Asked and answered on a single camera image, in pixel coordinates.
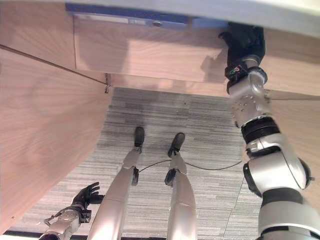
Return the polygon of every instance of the wire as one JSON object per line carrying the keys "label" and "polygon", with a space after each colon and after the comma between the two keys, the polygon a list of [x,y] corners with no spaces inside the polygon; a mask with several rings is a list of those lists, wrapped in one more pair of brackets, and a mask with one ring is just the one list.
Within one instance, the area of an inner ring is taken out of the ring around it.
{"label": "wire", "polygon": [[139,173],[141,173],[143,170],[148,169],[148,168],[150,168],[150,167],[152,167],[152,166],[154,166],[154,165],[161,164],[161,163],[164,163],[164,162],[170,162],[170,161],[171,161],[171,160],[158,161],[158,162],[156,162],[156,163],[154,163],[154,164],[151,164],[151,165],[146,166],[145,168],[141,169],[141,170],[139,171]]}
{"label": "wire", "polygon": [[202,169],[202,170],[208,170],[208,171],[217,171],[217,170],[223,170],[223,169],[229,169],[229,168],[232,168],[238,164],[242,163],[242,161],[238,161],[237,163],[231,165],[231,166],[226,166],[226,167],[222,167],[222,168],[204,168],[204,167],[200,167],[200,166],[196,166],[196,165],[192,165],[191,163],[188,163],[186,162],[185,164],[187,165],[190,165],[194,168],[197,168],[197,169]]}
{"label": "wire", "polygon": [[[158,162],[156,162],[154,164],[151,164],[151,165],[146,166],[145,168],[141,169],[139,171],[139,173],[142,172],[145,169],[148,169],[148,168],[154,166],[154,165],[161,164],[161,163],[164,163],[164,162],[170,162],[170,161],[171,160],[158,161]],[[185,162],[185,164],[187,164],[187,165],[189,165],[191,167],[194,167],[194,168],[197,168],[197,169],[202,169],[202,170],[208,170],[208,171],[217,171],[217,170],[229,169],[229,168],[232,168],[232,167],[234,167],[234,166],[236,166],[236,165],[238,165],[240,163],[242,163],[242,161],[238,161],[237,163],[235,163],[235,164],[233,164],[231,166],[226,166],[226,167],[221,167],[221,168],[204,168],[204,167],[196,166],[196,165],[193,165],[191,163]]]}

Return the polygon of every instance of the gray carpet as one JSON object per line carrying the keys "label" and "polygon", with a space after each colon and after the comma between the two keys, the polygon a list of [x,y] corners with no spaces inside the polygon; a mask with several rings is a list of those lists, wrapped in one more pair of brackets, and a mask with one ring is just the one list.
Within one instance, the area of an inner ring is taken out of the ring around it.
{"label": "gray carpet", "polygon": [[[226,98],[117,88],[94,153],[10,230],[44,232],[47,226],[39,222],[68,206],[90,183],[99,181],[104,194],[133,146],[136,126],[145,129],[140,169],[168,160],[168,148],[178,132],[186,135],[181,155],[188,163],[222,168],[242,159],[244,142]],[[172,192],[164,184],[168,167],[164,162],[146,169],[138,186],[130,189],[123,237],[166,237]],[[261,200],[248,190],[242,167],[219,171],[187,167],[197,204],[198,239],[256,239]],[[94,218],[98,207],[89,208]],[[77,234],[87,235],[90,226],[82,224]]]}

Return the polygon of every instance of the wooden panel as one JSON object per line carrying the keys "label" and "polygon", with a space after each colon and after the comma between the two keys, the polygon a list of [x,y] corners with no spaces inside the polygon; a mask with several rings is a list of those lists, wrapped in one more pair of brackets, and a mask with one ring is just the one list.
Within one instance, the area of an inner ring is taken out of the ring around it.
{"label": "wooden panel", "polygon": [[272,112],[296,154],[311,168],[315,181],[304,195],[320,213],[320,101],[276,100]]}
{"label": "wooden panel", "polygon": [[[75,19],[76,67],[107,73],[224,84],[221,30],[177,31]],[[320,40],[266,30],[266,88],[320,95]]]}
{"label": "wooden panel", "polygon": [[[73,18],[64,3],[0,2],[0,45],[76,70]],[[77,72],[105,82],[101,72]]]}
{"label": "wooden panel", "polygon": [[95,148],[110,94],[89,78],[0,49],[0,233]]}
{"label": "wooden panel", "polygon": [[220,83],[111,74],[111,85],[113,87],[168,93],[228,97],[226,92],[227,85]]}
{"label": "wooden panel", "polygon": [[[165,78],[109,74],[113,87],[142,89],[150,91],[229,97],[227,81],[224,84],[196,81],[181,81]],[[320,100],[320,96],[292,93],[286,91],[267,90],[272,100]]]}

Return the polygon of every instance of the black rubber joint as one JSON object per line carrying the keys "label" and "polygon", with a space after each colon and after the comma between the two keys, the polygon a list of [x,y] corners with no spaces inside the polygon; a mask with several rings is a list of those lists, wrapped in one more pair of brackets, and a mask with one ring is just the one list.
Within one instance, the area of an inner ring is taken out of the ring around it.
{"label": "black rubber joint", "polygon": [[248,144],[264,136],[279,134],[280,130],[272,117],[263,117],[248,122],[241,128],[241,132],[245,143]]}

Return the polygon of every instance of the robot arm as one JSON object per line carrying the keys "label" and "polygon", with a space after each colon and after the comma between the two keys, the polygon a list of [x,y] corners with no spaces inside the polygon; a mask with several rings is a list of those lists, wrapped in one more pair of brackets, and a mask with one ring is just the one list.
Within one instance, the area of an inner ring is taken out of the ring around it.
{"label": "robot arm", "polygon": [[265,96],[267,74],[259,67],[265,55],[263,28],[235,23],[229,27],[220,35],[229,47],[227,92],[249,156],[243,166],[245,179],[263,199],[258,239],[320,239],[320,217],[302,195],[313,179],[310,170],[280,132]]}
{"label": "robot arm", "polygon": [[69,240],[78,230],[82,223],[89,223],[91,210],[87,210],[89,204],[100,204],[103,195],[99,195],[99,182],[95,182],[83,188],[73,199],[71,206],[68,206],[55,215],[44,220],[49,226],[48,230],[39,240]]}

